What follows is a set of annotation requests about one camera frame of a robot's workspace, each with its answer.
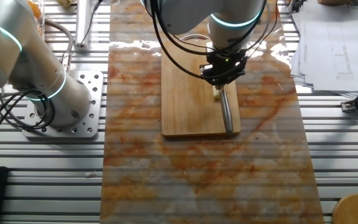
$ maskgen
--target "food item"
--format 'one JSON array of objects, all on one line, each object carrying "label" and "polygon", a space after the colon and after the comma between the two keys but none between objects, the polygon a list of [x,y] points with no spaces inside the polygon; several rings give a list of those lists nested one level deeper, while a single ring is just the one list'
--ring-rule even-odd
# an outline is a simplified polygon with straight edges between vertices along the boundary
[{"label": "food item", "polygon": [[38,5],[34,2],[32,2],[31,0],[27,0],[27,3],[31,7],[32,13],[34,14],[35,18],[40,19],[42,16],[42,12],[41,12],[41,9],[38,7]]},{"label": "food item", "polygon": [[41,27],[39,26],[39,23],[38,23],[38,21],[42,20],[41,9],[38,7],[38,5],[36,3],[32,2],[31,0],[27,0],[27,3],[31,7],[32,13],[35,16],[35,23],[37,24],[38,32],[42,36],[42,29],[41,29]]},{"label": "food item", "polygon": [[212,86],[212,92],[213,92],[213,95],[214,95],[214,99],[215,100],[219,100],[221,97],[219,96],[219,90],[216,89],[215,86]]},{"label": "food item", "polygon": [[63,7],[68,7],[71,5],[71,2],[73,2],[73,0],[56,0],[56,2]]}]

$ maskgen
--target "metal rod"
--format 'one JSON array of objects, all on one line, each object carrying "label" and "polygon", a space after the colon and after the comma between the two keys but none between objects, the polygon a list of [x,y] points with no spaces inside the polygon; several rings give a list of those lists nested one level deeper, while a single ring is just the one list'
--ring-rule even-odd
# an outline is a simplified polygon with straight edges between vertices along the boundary
[{"label": "metal rod", "polygon": [[223,121],[224,121],[224,127],[226,128],[226,133],[232,134],[233,120],[231,119],[229,100],[227,99],[227,94],[224,91],[223,86],[219,89],[219,97],[221,99]]},{"label": "metal rod", "polygon": [[91,22],[92,7],[90,2],[89,0],[78,0],[77,3],[77,23],[74,45],[76,50],[87,50],[89,47],[90,34],[88,34],[83,43],[81,43],[81,41],[84,39]]}]

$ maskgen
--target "black cable bundle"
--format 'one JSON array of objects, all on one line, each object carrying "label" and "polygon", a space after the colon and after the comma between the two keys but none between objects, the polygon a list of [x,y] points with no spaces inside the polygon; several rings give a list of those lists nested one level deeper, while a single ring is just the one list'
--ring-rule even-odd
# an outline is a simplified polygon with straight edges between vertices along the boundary
[{"label": "black cable bundle", "polygon": [[[252,44],[249,48],[246,49],[246,51],[250,50],[251,48],[255,47],[257,44],[258,44],[258,47],[254,50],[254,52],[251,54],[253,55],[256,50],[259,48],[259,46],[261,45],[261,43],[272,33],[272,31],[274,30],[276,24],[277,24],[277,2],[276,1],[276,15],[275,15],[275,23],[274,23],[274,26],[272,27],[271,31],[265,36],[265,37],[260,37],[259,38],[259,41],[258,42],[255,42],[254,44]],[[222,78],[222,77],[225,77],[227,75],[230,75],[230,73],[232,73],[234,70],[237,69],[237,67],[234,67],[233,69],[223,73],[223,74],[220,74],[220,75],[216,75],[216,76],[212,76],[212,77],[203,77],[201,75],[197,75],[187,69],[185,69],[183,66],[181,66],[178,62],[175,61],[175,59],[169,54],[168,50],[165,48],[164,44],[163,44],[163,41],[161,39],[161,36],[160,36],[160,32],[158,30],[158,25],[157,25],[157,21],[158,23],[160,24],[161,26],[161,29],[163,31],[163,33],[168,37],[168,39],[175,45],[177,46],[178,48],[184,50],[185,52],[188,52],[190,54],[196,54],[196,55],[205,55],[205,56],[209,56],[209,55],[216,55],[216,54],[220,54],[220,53],[224,53],[226,52],[227,50],[231,50],[233,47],[237,46],[238,44],[240,44],[245,38],[248,37],[248,35],[255,29],[256,25],[258,24],[261,16],[262,16],[262,13],[259,13],[258,17],[256,18],[255,22],[252,24],[252,27],[247,31],[247,33],[245,33],[239,40],[237,40],[236,42],[232,43],[230,46],[224,48],[224,49],[220,49],[220,50],[216,50],[216,51],[213,51],[213,52],[199,52],[199,51],[194,51],[194,50],[190,50],[182,45],[180,45],[178,42],[176,42],[172,36],[168,33],[164,23],[163,23],[163,20],[161,18],[161,11],[160,11],[160,7],[158,5],[158,0],[150,0],[150,3],[151,3],[151,12],[148,10],[148,7],[147,7],[147,1],[144,2],[145,3],[145,8],[147,10],[147,13],[149,13],[149,15],[152,17],[153,19],[153,25],[154,25],[154,31],[155,31],[155,34],[157,36],[157,39],[158,39],[158,42],[160,43],[161,45],[161,48],[162,50],[165,52],[165,54],[167,55],[167,57],[171,60],[171,62],[177,66],[180,70],[182,70],[183,72],[191,75],[192,77],[196,77],[196,78],[200,78],[200,79],[203,79],[203,80],[213,80],[213,79],[216,79],[216,78]],[[263,3],[263,6],[262,6],[262,11],[265,9],[265,7],[267,7],[267,0],[264,0],[264,3]]]},{"label": "black cable bundle", "polygon": [[[42,105],[44,106],[44,110],[45,110],[45,114],[42,116],[40,122],[35,125],[25,124],[24,122],[20,121],[18,118],[16,118],[11,113],[13,108],[20,102],[20,100],[29,94],[38,96],[38,98],[41,100]],[[2,106],[0,107],[0,115],[2,116],[0,119],[0,125],[2,124],[2,122],[4,120],[6,120],[9,124],[13,125],[16,128],[21,128],[26,131],[33,131],[36,129],[45,128],[48,125],[50,125],[50,123],[55,118],[55,113],[56,113],[55,107],[53,106],[52,102],[41,91],[29,90],[29,91],[25,91],[22,93],[15,93],[15,94],[11,95],[11,97],[6,102],[3,102]],[[9,121],[7,119],[8,115],[13,120],[15,120],[17,123],[13,123],[12,121]]]}]

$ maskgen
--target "blue led ring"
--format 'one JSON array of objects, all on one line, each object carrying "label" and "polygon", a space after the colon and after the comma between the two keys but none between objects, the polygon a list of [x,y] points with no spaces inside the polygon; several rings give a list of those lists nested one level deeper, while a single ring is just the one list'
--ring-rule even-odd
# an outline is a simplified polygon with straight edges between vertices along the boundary
[{"label": "blue led ring", "polygon": [[20,42],[16,39],[16,37],[14,37],[10,32],[6,31],[6,29],[0,27],[0,31],[5,34],[7,37],[11,38],[16,44],[17,46],[19,46],[20,52],[22,52],[22,45],[20,44]]},{"label": "blue led ring", "polygon": [[227,26],[227,27],[246,27],[246,26],[249,26],[251,25],[253,22],[255,22],[259,15],[262,13],[263,10],[261,10],[253,19],[247,21],[247,22],[243,22],[243,23],[240,23],[240,24],[232,24],[232,23],[228,23],[228,22],[224,22],[222,20],[220,20],[219,18],[217,18],[214,14],[211,14],[211,17],[216,21],[218,22],[219,24],[222,24],[224,26]]},{"label": "blue led ring", "polygon": [[[60,86],[60,88],[59,88],[54,94],[48,96],[48,99],[51,99],[52,97],[56,96],[56,95],[63,89],[63,87],[64,87],[65,84],[66,84],[66,78],[67,78],[67,75],[66,75],[66,73],[65,73],[65,79],[63,80],[62,85]],[[33,99],[33,98],[29,98],[29,97],[27,97],[27,98],[28,98],[29,100],[41,101],[41,99]]]}]

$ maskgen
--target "metal mounting plate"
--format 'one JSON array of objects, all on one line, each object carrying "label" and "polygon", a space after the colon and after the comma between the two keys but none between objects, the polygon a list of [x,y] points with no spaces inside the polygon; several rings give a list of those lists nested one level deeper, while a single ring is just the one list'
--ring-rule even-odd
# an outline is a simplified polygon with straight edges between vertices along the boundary
[{"label": "metal mounting plate", "polygon": [[[70,75],[84,83],[91,93],[91,104],[87,114],[76,124],[65,127],[46,127],[45,129],[35,131],[25,131],[22,133],[27,138],[93,138],[98,133],[99,112],[101,106],[103,74],[92,71],[71,71]],[[29,101],[25,112],[24,122],[35,124],[40,121],[36,114],[34,104]]]}]

